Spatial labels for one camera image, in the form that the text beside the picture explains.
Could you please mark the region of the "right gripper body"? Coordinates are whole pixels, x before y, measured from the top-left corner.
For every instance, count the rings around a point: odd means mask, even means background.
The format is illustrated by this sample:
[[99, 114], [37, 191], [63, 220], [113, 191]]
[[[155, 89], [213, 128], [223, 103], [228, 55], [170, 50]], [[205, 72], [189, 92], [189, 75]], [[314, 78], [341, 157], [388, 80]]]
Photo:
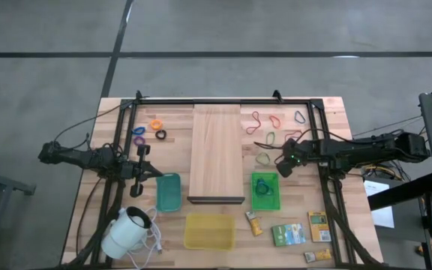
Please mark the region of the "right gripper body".
[[277, 171], [284, 177], [289, 177], [294, 167], [305, 165], [308, 159], [308, 143], [303, 141], [301, 143], [296, 142], [293, 139], [288, 139], [283, 145], [282, 150], [286, 151], [286, 154], [282, 158], [286, 158], [285, 163], [277, 165]]

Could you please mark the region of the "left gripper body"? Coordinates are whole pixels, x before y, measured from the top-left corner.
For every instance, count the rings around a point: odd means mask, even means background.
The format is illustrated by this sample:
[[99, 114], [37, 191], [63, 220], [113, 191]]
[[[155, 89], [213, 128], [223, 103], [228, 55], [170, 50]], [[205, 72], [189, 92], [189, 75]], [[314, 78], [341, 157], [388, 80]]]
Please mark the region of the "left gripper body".
[[121, 164], [121, 178], [134, 179], [134, 184], [130, 187], [130, 196], [133, 198], [136, 198], [143, 193], [143, 162], [146, 161], [146, 155], [149, 152], [149, 145], [139, 145], [136, 151], [139, 160], [127, 160]]

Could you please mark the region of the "bright green plastic basket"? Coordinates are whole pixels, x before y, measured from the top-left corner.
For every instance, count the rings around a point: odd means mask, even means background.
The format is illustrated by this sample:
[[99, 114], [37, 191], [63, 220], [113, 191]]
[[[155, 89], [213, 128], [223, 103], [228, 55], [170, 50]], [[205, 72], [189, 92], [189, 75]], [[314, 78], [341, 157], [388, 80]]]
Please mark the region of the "bright green plastic basket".
[[[258, 179], [264, 179], [273, 189], [272, 195], [258, 196], [255, 186]], [[277, 211], [281, 209], [279, 178], [276, 172], [253, 172], [250, 182], [251, 205], [255, 211]]]

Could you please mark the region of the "wooden shelf with black frame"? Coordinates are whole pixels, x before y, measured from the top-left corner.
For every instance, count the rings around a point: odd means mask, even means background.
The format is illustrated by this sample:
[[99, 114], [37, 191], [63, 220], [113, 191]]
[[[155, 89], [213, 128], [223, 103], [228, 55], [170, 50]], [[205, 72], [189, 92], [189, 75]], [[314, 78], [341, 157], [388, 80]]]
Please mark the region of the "wooden shelf with black frame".
[[192, 131], [187, 199], [193, 204], [243, 203], [241, 106], [195, 105]]

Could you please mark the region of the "yellow crayon box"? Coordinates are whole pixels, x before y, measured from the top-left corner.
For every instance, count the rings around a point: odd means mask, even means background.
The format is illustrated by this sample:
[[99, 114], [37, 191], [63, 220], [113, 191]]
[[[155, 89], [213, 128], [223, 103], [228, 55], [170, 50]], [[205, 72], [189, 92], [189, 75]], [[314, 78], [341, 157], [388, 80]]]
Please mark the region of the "yellow crayon box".
[[307, 263], [315, 263], [318, 261], [330, 260], [332, 258], [331, 251], [329, 249], [304, 252], [304, 258]]
[[248, 223], [250, 224], [251, 232], [253, 236], [260, 236], [263, 234], [263, 230], [260, 226], [260, 220], [256, 216], [254, 211], [246, 211], [245, 217], [247, 218]]

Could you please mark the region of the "green card box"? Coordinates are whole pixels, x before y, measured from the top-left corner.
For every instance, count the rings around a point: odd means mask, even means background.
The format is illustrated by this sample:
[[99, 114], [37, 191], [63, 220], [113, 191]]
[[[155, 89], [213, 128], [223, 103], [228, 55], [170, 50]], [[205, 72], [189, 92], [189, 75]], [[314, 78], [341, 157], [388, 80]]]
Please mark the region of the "green card box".
[[301, 223], [276, 225], [271, 228], [276, 247], [304, 244], [307, 239]]

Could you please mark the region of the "yellow box with barcode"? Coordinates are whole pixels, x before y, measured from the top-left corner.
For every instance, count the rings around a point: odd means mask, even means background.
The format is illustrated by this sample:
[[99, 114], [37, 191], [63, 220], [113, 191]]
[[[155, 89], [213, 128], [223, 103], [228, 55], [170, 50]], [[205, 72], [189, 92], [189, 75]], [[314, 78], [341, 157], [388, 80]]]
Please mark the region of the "yellow box with barcode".
[[330, 242], [332, 240], [329, 221], [324, 211], [309, 211], [308, 220], [313, 242]]

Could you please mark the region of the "yellow translucent plastic bin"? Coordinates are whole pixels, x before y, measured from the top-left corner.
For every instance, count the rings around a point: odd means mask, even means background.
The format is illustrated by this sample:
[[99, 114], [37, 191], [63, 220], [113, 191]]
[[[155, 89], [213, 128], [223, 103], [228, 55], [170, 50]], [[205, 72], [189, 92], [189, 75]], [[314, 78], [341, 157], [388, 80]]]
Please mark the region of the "yellow translucent plastic bin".
[[230, 214], [197, 214], [186, 217], [183, 244], [190, 250], [231, 251], [236, 242], [236, 222]]

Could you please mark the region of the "teal plastic basket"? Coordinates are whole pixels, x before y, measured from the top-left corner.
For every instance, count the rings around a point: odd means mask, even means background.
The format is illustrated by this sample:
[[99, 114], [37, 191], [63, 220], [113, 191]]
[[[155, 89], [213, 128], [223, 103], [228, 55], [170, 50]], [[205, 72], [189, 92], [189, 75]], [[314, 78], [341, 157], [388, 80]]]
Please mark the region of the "teal plastic basket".
[[159, 212], [177, 212], [182, 207], [182, 184], [177, 173], [164, 174], [156, 178]]

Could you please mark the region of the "white cylindrical device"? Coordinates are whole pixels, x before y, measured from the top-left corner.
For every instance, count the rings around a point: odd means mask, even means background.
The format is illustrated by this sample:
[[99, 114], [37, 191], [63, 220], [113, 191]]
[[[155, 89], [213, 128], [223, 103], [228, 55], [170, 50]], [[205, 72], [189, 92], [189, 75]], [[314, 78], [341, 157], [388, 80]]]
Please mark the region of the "white cylindrical device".
[[121, 259], [128, 251], [143, 246], [152, 226], [151, 218], [140, 208], [129, 206], [118, 211], [101, 242], [102, 251], [112, 259]]

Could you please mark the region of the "white paper sheet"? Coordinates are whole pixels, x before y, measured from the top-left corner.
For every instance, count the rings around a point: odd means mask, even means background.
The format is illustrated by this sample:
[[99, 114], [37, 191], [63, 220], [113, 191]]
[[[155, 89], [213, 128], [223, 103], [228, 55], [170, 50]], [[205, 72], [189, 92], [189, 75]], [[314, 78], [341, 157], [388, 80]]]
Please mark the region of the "white paper sheet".
[[[367, 196], [372, 196], [374, 194], [378, 194], [382, 191], [386, 191], [389, 189], [388, 184], [379, 183], [375, 181], [364, 181], [364, 189]], [[392, 207], [388, 206], [385, 208], [380, 208], [377, 210], [371, 211], [373, 222], [375, 226], [386, 227], [386, 228], [395, 228], [394, 218]]]

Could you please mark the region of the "black metal beam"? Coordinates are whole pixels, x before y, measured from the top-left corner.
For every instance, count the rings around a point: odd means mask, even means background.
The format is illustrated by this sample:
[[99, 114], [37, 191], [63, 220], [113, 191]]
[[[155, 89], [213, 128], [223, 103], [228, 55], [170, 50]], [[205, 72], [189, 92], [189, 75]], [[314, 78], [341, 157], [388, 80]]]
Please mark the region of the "black metal beam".
[[424, 175], [413, 181], [406, 182], [370, 195], [367, 199], [371, 210], [378, 210], [393, 206], [408, 200], [422, 197], [432, 192], [432, 173]]

